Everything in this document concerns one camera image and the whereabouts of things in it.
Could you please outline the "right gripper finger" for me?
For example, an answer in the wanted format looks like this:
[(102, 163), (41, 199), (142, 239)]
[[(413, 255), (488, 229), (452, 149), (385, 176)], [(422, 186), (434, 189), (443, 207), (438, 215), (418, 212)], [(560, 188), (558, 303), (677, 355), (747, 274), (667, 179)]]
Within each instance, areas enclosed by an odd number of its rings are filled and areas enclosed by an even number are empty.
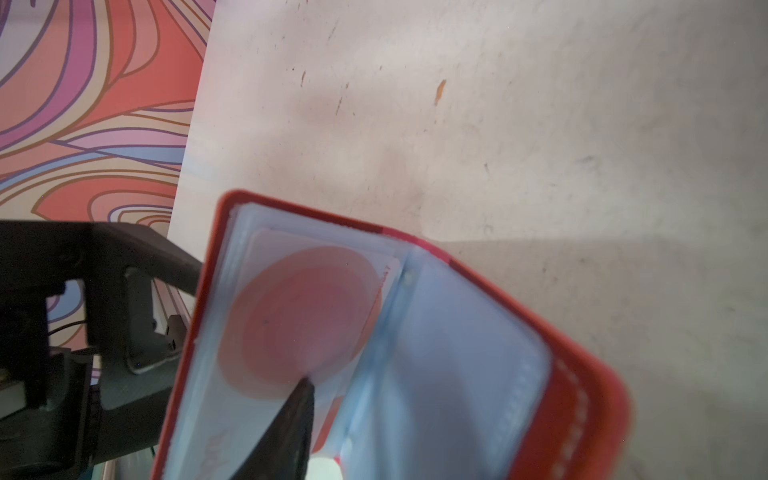
[(311, 454), (315, 387), (303, 378), (232, 480), (302, 480)]

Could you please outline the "pink circles white card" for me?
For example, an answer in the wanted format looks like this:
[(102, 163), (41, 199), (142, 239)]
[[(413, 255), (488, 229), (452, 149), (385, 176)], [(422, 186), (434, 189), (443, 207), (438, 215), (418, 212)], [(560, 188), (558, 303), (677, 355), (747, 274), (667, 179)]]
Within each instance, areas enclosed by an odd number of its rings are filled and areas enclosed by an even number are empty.
[(334, 225), (238, 234), (198, 300), (164, 477), (230, 478), (302, 380), (314, 408), (286, 438), (319, 453), (400, 272), (392, 246)]

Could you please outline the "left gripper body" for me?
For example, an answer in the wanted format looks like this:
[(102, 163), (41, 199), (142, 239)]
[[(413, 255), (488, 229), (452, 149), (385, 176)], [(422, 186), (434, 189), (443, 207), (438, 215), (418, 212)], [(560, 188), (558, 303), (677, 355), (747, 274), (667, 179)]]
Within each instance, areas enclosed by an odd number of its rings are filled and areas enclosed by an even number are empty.
[(1, 475), (76, 479), (157, 445), (181, 326), (152, 284), (194, 293), (201, 263), (136, 224), (1, 224)]

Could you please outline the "red leather card holder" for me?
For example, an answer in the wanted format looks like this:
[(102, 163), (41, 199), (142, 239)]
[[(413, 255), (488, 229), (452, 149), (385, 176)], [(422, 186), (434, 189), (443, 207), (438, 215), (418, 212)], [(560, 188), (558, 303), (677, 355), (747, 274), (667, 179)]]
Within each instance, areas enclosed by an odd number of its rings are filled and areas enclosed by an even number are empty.
[(403, 232), (235, 190), (212, 228), (155, 459), (163, 467), (202, 313), (229, 245), (260, 226), (334, 225), (392, 246), (401, 272), (304, 479), (606, 479), (631, 402), (604, 362), (445, 251)]

